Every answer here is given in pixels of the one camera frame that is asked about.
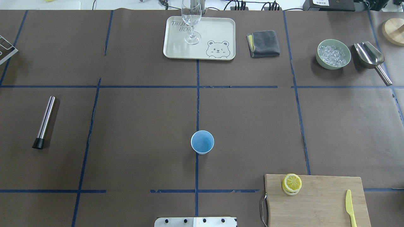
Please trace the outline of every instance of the lemon half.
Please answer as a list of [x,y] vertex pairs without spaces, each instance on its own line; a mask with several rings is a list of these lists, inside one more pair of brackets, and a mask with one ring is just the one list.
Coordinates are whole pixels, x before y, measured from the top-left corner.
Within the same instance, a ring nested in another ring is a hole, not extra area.
[[286,174],[282,180],[282,189],[288,195],[296,195],[302,188],[302,180],[294,173]]

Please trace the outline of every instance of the round wooden board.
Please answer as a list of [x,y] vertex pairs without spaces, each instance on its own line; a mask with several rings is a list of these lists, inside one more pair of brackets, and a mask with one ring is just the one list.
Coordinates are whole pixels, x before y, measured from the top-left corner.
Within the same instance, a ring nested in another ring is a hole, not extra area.
[[404,19],[391,18],[382,27],[382,33],[387,40],[398,46],[404,46]]

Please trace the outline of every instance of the wine glass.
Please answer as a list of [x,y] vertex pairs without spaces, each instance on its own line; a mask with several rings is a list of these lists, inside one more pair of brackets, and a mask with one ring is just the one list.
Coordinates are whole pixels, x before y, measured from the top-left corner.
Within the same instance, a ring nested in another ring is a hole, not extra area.
[[185,35],[185,41],[191,45],[199,43],[201,35],[194,32],[194,25],[196,25],[202,17],[200,0],[182,0],[181,14],[184,22],[191,26],[191,31]]

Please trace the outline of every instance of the yellow knife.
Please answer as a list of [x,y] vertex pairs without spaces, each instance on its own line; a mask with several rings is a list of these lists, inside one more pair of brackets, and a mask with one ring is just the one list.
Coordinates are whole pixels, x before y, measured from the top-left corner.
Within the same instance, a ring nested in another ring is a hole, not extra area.
[[345,196],[345,209],[347,213],[351,216],[351,226],[356,227],[355,215],[354,215],[354,206],[352,205],[352,196],[351,190],[347,190],[347,195]]

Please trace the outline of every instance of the black box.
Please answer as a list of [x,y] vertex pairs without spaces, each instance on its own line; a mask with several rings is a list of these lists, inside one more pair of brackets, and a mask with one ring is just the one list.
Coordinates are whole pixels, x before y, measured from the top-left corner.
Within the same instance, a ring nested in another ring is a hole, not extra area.
[[306,0],[305,11],[355,11],[354,0]]

